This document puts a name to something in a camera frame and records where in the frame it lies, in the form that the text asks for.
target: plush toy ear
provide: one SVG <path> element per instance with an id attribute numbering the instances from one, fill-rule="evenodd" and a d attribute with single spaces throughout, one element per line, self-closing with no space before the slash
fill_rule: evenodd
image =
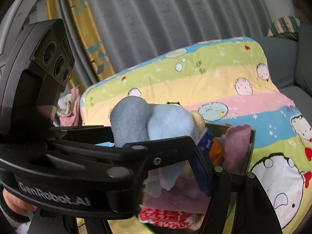
<path id="1" fill-rule="evenodd" d="M 199 134 L 203 133 L 206 127 L 204 117 L 198 111 L 191 111 L 191 115 Z"/>
<path id="2" fill-rule="evenodd" d="M 123 98 L 110 113 L 110 124 L 116 147 L 126 143 L 149 141 L 146 123 L 149 119 L 149 105 L 143 98 Z"/>

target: yellow curtain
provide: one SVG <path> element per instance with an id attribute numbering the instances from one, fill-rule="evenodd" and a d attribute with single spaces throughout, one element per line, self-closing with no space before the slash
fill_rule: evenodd
<path id="1" fill-rule="evenodd" d="M 99 81 L 115 74 L 86 0 L 69 0 L 72 16 Z"/>
<path id="2" fill-rule="evenodd" d="M 58 18 L 55 0 L 46 0 L 46 15 L 48 19 Z M 80 79 L 77 75 L 75 68 L 73 69 L 71 75 L 69 76 L 68 86 L 70 88 L 78 87 L 80 94 L 83 94 L 83 92 L 86 90 L 83 84 L 80 82 Z"/>

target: blue plush toy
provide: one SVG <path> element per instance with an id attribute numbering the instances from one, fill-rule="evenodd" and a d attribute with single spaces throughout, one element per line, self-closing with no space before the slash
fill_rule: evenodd
<path id="1" fill-rule="evenodd" d="M 136 96 L 125 97 L 114 107 L 110 123 L 115 147 L 179 136 L 190 136 L 196 142 L 201 130 L 195 124 L 192 114 L 183 107 L 148 104 L 143 98 Z M 162 188 L 170 190 L 182 173 L 185 163 L 186 161 L 149 171 L 144 182 L 146 192 L 158 197 Z"/>

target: metal pin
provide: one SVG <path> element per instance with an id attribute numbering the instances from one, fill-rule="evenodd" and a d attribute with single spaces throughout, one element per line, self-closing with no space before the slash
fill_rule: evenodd
<path id="1" fill-rule="evenodd" d="M 249 178 L 254 178 L 254 177 L 255 177 L 255 174 L 252 173 L 252 172 L 249 172 L 249 173 L 247 173 L 247 176 L 248 176 Z"/>
<path id="2" fill-rule="evenodd" d="M 216 166 L 214 169 L 215 169 L 215 171 L 218 172 L 218 173 L 223 172 L 223 168 L 222 168 L 221 166 Z"/>
<path id="3" fill-rule="evenodd" d="M 133 145 L 132 147 L 131 147 L 132 149 L 146 149 L 146 147 L 145 146 L 143 146 L 143 145 Z"/>
<path id="4" fill-rule="evenodd" d="M 122 166 L 115 166 L 106 171 L 107 175 L 112 178 L 124 178 L 130 175 L 130 171 Z"/>

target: snack package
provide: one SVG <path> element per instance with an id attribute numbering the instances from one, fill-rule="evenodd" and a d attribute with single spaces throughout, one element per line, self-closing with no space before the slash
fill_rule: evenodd
<path id="1" fill-rule="evenodd" d="M 214 165 L 222 165 L 224 160 L 223 149 L 208 128 L 205 128 L 205 132 L 197 143 L 197 148 L 203 156 L 208 156 Z"/>

